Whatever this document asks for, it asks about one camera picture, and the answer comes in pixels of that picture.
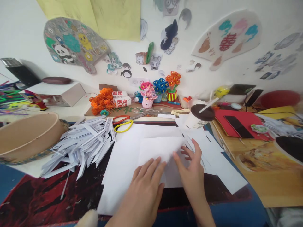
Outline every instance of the straw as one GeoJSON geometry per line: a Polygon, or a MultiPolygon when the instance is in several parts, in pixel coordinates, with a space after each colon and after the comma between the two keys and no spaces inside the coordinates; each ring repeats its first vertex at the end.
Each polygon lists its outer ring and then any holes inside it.
{"type": "Polygon", "coordinates": [[[210,107],[212,104],[214,104],[219,98],[215,98],[213,101],[208,103],[202,110],[199,111],[199,113],[202,113],[204,110],[206,110],[208,107],[210,107]]]}

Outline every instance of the yellow scissors handle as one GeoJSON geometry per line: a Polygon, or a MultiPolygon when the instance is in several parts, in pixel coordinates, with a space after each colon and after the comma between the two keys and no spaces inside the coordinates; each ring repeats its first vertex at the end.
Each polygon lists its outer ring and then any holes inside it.
{"type": "Polygon", "coordinates": [[[128,122],[125,122],[125,123],[123,123],[123,124],[120,124],[120,125],[117,125],[115,128],[114,128],[114,131],[116,132],[116,133],[122,133],[122,132],[126,132],[128,129],[130,129],[130,127],[133,125],[133,120],[130,120],[130,121],[128,121],[128,122]],[[126,124],[130,124],[130,126],[127,128],[127,129],[125,129],[125,130],[123,130],[123,131],[117,131],[117,128],[118,127],[120,127],[120,126],[122,126],[122,125],[126,125],[126,124]]]}

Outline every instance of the red notebook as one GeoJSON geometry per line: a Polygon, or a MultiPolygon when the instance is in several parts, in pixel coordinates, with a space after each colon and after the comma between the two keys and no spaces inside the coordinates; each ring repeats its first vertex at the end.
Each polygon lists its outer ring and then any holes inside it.
{"type": "Polygon", "coordinates": [[[234,110],[217,110],[216,111],[216,119],[222,125],[228,136],[238,137],[238,133],[234,130],[234,128],[230,125],[230,123],[224,118],[224,116],[235,116],[239,122],[253,135],[253,137],[257,140],[268,140],[264,134],[258,134],[251,129],[251,125],[263,125],[262,121],[252,112],[241,112],[234,110]]]}

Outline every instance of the hand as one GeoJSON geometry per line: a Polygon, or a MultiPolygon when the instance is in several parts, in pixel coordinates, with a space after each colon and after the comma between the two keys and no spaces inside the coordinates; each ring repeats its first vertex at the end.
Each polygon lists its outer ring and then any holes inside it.
{"type": "Polygon", "coordinates": [[[194,139],[192,139],[192,142],[195,145],[195,153],[184,146],[181,147],[183,149],[181,153],[187,156],[185,159],[191,161],[189,167],[184,167],[180,157],[175,152],[173,154],[174,160],[176,161],[185,193],[195,213],[198,226],[215,227],[204,191],[204,169],[201,166],[202,151],[194,139]]]}
{"type": "Polygon", "coordinates": [[[190,204],[193,206],[193,204],[197,202],[197,198],[200,198],[201,196],[205,197],[205,193],[204,169],[201,166],[202,151],[194,139],[192,139],[192,142],[195,145],[195,153],[184,146],[181,147],[181,149],[184,150],[181,151],[181,153],[187,156],[185,159],[191,161],[188,168],[184,167],[177,153],[174,152],[173,156],[179,169],[185,193],[190,204]]]}
{"type": "Polygon", "coordinates": [[[161,157],[150,159],[139,166],[122,200],[117,213],[108,221],[107,226],[152,226],[156,220],[162,198],[164,183],[159,185],[166,162],[161,157]]]}

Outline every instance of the yellow paper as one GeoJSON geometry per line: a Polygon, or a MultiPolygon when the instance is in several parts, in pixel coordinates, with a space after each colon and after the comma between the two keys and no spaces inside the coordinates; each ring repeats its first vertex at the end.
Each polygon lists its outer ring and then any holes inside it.
{"type": "Polygon", "coordinates": [[[140,0],[91,0],[91,4],[102,38],[140,41],[140,0]]]}
{"type": "Polygon", "coordinates": [[[94,11],[89,0],[37,0],[37,2],[47,19],[56,17],[75,19],[99,34],[94,11]]]}
{"type": "Polygon", "coordinates": [[[264,116],[273,118],[275,120],[286,118],[286,117],[293,117],[295,116],[293,113],[295,113],[295,110],[292,106],[271,108],[258,112],[258,114],[264,114],[264,116]]]}

